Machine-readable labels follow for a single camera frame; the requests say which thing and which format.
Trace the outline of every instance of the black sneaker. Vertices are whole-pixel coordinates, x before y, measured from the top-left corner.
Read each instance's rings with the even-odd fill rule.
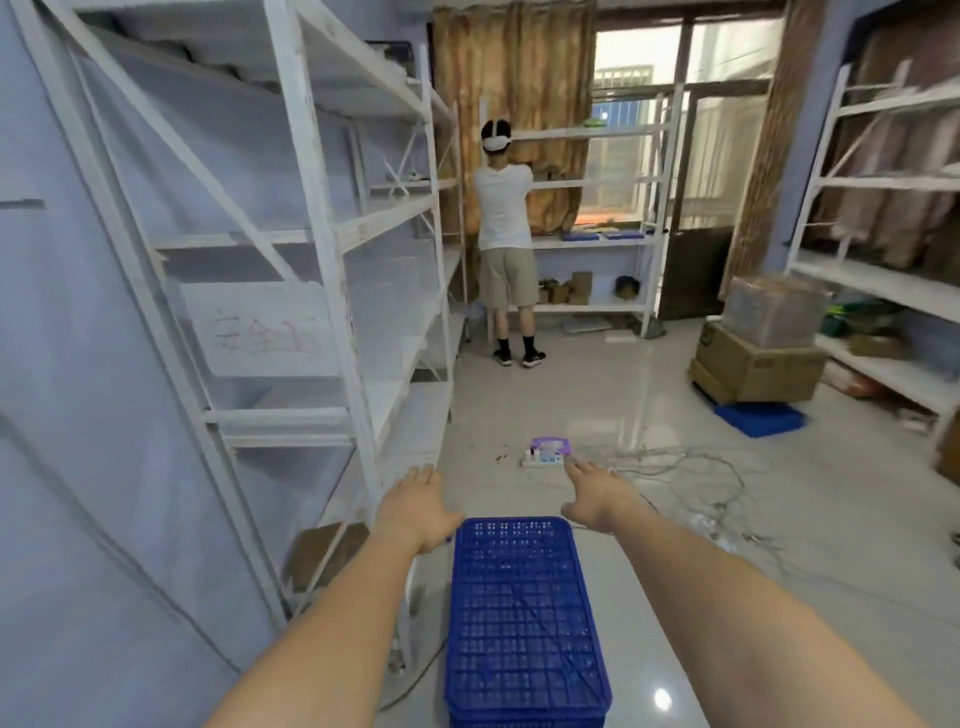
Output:
[[[528,353],[526,356],[523,357],[523,360],[520,362],[520,364],[522,364],[527,369],[533,369],[538,364],[540,364],[545,358],[546,358],[546,354],[543,352]]]

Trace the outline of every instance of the tiled floor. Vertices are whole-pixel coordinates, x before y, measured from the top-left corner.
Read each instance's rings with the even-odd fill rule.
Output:
[[[682,520],[733,498],[724,521],[732,546],[817,609],[932,725],[956,725],[960,571],[947,535],[960,528],[960,489],[928,467],[922,438],[826,387],[805,406],[805,429],[742,436],[686,381],[698,330],[676,323],[655,342],[608,345],[602,333],[554,329],[539,336],[548,358],[532,371],[503,370],[485,342],[467,345],[441,458],[449,499],[468,516],[558,513],[572,499],[563,474],[518,465],[540,435],[568,437],[593,459],[641,447],[721,457],[745,492],[727,464],[702,459],[639,487]],[[613,687],[607,725],[706,725],[626,558],[608,537],[576,531],[576,541]],[[417,643],[426,656],[445,634],[451,557],[442,549],[418,569]],[[446,725],[442,664],[443,655],[377,725]]]

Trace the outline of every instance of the person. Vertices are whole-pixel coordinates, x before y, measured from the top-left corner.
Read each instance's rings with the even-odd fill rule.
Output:
[[[488,121],[480,131],[489,166],[473,172],[473,189],[480,201],[480,300],[493,311],[499,346],[493,358],[503,367],[514,363],[510,352],[510,323],[507,311],[512,303],[519,311],[523,335],[523,358],[528,369],[540,364],[546,354],[537,351],[534,335],[537,322],[534,305],[540,298],[537,260],[527,221],[527,192],[534,175],[526,164],[507,160],[510,122]]]
[[[612,534],[626,553],[713,728],[925,726],[788,591],[656,513],[619,475],[574,459],[565,467],[576,499],[563,515]],[[373,725],[407,572],[464,518],[444,508],[441,489],[426,466],[386,494],[359,553],[207,728]]]

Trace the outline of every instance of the metal shelving unit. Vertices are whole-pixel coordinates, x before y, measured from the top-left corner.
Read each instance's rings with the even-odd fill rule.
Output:
[[[868,126],[851,148],[826,174],[824,173],[829,143],[839,119],[857,114],[922,111],[960,104],[960,80],[919,91],[902,85],[905,71],[906,66],[901,65],[897,78],[892,84],[871,86],[869,90],[878,92],[877,98],[872,101],[844,105],[843,100],[847,93],[862,92],[865,88],[847,86],[851,67],[846,65],[841,68],[814,158],[813,172],[804,194],[800,217],[794,229],[786,268],[791,273],[851,288],[960,324],[960,288],[956,286],[889,270],[878,265],[849,260],[847,253],[852,243],[849,237],[840,241],[836,255],[812,253],[801,248],[804,232],[810,225],[809,216],[814,200],[824,189],[841,187],[960,192],[960,180],[948,175],[885,174],[853,177],[838,175],[837,172],[864,142],[873,125]],[[938,415],[938,421],[932,439],[933,442],[939,442],[953,412],[960,404],[960,383],[944,379],[941,375],[927,369],[921,362],[854,356],[841,342],[826,336],[818,337],[817,344],[852,369],[876,379],[904,397],[935,412]]]
[[[427,81],[425,46],[420,48],[420,80],[405,79],[320,0],[12,4],[252,577],[280,630],[311,594],[293,595],[283,583],[281,559],[268,553],[245,499],[238,451],[348,449],[346,468],[337,469],[343,476],[329,494],[319,494],[324,505],[317,524],[341,526],[317,577],[350,522],[372,522],[376,504],[395,478],[413,464],[436,459],[452,405],[455,346],[463,330],[463,317],[452,316],[447,301],[448,285],[462,262],[463,225],[460,244],[444,246],[440,220],[441,190],[457,187],[462,197],[456,113]],[[131,37],[89,24],[103,12],[121,18]],[[150,45],[184,38],[189,38],[194,61]],[[114,57],[118,51],[156,67],[269,96],[272,104],[280,103],[279,91],[305,200],[303,225],[258,228]],[[235,231],[153,239],[143,230],[138,201],[126,194],[111,147],[115,141],[87,85],[86,63],[95,65],[203,184]],[[348,214],[331,203],[318,126],[323,114],[349,124],[361,192],[358,209]],[[425,139],[429,178],[413,185],[398,182],[399,195],[371,199],[358,122],[366,117],[413,125],[412,137],[422,134]],[[437,117],[451,127],[453,179],[438,177]],[[395,178],[402,175],[403,163]],[[462,206],[460,218],[462,223]],[[386,251],[370,244],[414,219],[423,221],[428,239],[410,232],[396,247],[391,240]],[[312,255],[286,255],[289,247]],[[241,248],[262,256],[269,266],[266,279],[224,282],[230,264],[211,282],[183,282],[168,274],[170,255],[221,249],[219,255],[232,256],[239,253],[230,249]],[[311,258],[304,268],[302,261]],[[431,336],[434,330],[437,336]],[[421,366],[441,370],[435,371],[437,380],[411,383]],[[215,383],[236,377],[262,382],[260,396],[225,404],[211,395]],[[321,477],[317,472],[316,479]],[[405,601],[397,639],[408,661],[410,618]]]
[[[629,313],[642,322],[642,333],[646,333],[650,319],[656,315],[660,276],[663,269],[663,260],[666,254],[669,231],[666,229],[666,207],[669,195],[669,181],[673,179],[673,163],[676,156],[677,136],[680,133],[684,98],[684,84],[674,85],[669,104],[663,104],[659,97],[657,104],[657,123],[641,124],[634,127],[571,127],[564,129],[544,130],[514,130],[514,143],[527,141],[550,141],[558,139],[594,139],[604,137],[624,136],[652,136],[654,137],[655,153],[650,156],[649,167],[643,174],[631,177],[600,177],[581,180],[556,180],[550,182],[534,182],[533,190],[562,189],[569,187],[591,187],[600,185],[641,184],[650,185],[650,193],[646,197],[643,210],[651,219],[643,220],[640,225],[643,237],[631,240],[611,240],[603,235],[599,240],[592,241],[564,241],[559,235],[545,235],[534,238],[534,250],[539,252],[578,251],[584,252],[601,249],[633,249],[636,251],[633,269],[626,270],[623,275],[631,274],[640,281],[640,297],[636,301],[622,301],[613,294],[613,281],[616,276],[594,276],[594,293],[586,305],[570,303],[542,303],[535,309],[539,313]],[[487,122],[486,99],[481,98],[479,124],[477,126],[477,143],[480,143],[479,130]],[[481,159],[486,154],[481,147]],[[492,312],[487,314],[487,336],[493,337]]]

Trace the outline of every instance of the wrapped package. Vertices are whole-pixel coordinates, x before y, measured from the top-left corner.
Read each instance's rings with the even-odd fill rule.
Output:
[[[813,346],[830,294],[819,285],[787,276],[734,278],[723,325],[761,349]]]

